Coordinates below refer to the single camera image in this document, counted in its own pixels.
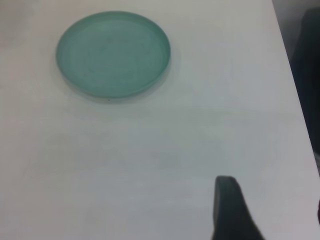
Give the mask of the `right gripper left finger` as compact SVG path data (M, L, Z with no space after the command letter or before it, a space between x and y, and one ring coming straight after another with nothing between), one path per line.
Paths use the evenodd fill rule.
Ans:
M263 240L247 207L242 189L232 176L217 176L213 201L213 240Z

